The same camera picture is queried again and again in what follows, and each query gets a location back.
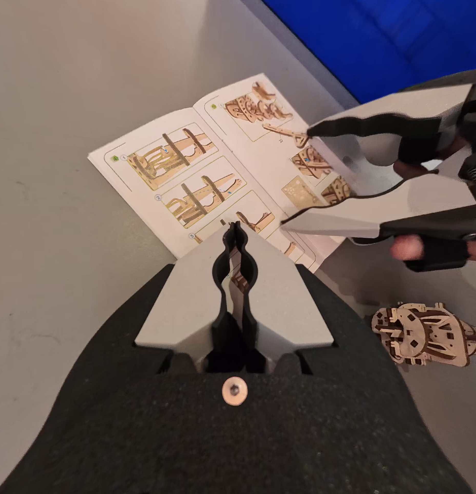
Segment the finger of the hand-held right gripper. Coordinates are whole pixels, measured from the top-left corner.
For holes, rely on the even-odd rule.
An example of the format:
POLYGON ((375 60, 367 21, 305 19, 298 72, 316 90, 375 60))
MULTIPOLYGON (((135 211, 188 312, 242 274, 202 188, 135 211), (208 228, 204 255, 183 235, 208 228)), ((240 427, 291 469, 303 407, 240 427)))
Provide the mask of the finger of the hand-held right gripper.
POLYGON ((284 220, 285 232, 346 238, 419 234, 432 238, 476 238, 476 198, 458 171, 465 147, 428 173, 384 194, 348 198, 330 207, 309 207, 284 220))
POLYGON ((431 83, 392 93, 326 117, 308 135, 331 147, 341 162, 333 168, 355 195, 382 193, 402 180, 397 160, 421 164, 452 150, 475 92, 475 83, 431 83))

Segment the person's right hand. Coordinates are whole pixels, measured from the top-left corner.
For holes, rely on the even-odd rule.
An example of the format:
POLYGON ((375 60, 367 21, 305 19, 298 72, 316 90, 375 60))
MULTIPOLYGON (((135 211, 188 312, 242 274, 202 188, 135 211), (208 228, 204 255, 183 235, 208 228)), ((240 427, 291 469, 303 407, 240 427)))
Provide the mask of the person's right hand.
MULTIPOLYGON (((404 180, 435 174, 435 171, 426 169, 422 164, 407 164, 400 160, 395 161, 393 169, 404 180)), ((424 252, 423 240, 418 235, 398 236, 391 247, 391 255, 400 261, 419 261, 423 259, 424 252)))

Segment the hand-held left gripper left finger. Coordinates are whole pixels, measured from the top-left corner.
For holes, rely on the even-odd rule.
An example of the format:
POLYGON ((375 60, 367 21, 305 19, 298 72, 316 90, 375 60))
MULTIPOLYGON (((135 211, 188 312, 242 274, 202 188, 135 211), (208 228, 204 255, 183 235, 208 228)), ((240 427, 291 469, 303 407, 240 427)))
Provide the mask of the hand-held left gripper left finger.
POLYGON ((241 259, 235 234, 235 222, 224 224, 174 264, 137 347, 188 355, 204 372, 243 370, 242 292, 232 281, 241 259))

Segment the open instruction booklet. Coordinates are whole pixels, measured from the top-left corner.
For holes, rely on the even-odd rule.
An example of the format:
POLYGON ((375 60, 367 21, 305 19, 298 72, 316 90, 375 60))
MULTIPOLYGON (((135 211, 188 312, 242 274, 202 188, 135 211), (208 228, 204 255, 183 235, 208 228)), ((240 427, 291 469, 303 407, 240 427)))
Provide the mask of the open instruction booklet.
POLYGON ((240 221, 315 273, 344 241, 283 231, 350 194, 340 159, 264 75, 212 92, 100 147, 89 161, 179 259, 240 221))

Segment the blue plastic bin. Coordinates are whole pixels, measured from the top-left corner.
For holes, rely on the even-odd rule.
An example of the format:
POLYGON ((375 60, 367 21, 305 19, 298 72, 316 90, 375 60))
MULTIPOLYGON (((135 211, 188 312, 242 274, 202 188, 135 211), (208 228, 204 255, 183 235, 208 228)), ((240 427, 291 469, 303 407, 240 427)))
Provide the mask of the blue plastic bin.
POLYGON ((476 69, 476 1, 264 1, 361 103, 476 69))

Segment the wooden model assembly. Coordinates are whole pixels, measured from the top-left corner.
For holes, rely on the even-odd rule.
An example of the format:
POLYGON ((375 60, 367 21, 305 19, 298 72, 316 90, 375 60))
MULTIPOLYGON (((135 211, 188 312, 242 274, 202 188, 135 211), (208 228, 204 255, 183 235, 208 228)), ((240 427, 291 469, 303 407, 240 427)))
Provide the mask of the wooden model assembly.
POLYGON ((476 355, 476 327, 448 311, 443 303, 380 308, 371 328, 396 364, 429 362, 466 367, 476 355))

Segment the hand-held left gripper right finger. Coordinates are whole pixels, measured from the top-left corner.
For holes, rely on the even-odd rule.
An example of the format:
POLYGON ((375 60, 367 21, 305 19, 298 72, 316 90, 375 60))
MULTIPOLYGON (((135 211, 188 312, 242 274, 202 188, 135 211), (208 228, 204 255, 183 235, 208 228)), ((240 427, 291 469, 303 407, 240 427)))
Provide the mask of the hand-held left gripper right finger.
POLYGON ((247 282, 243 336, 248 347, 265 358, 267 372, 285 354, 331 347, 334 337, 298 270, 303 266, 240 222, 237 249, 247 282))

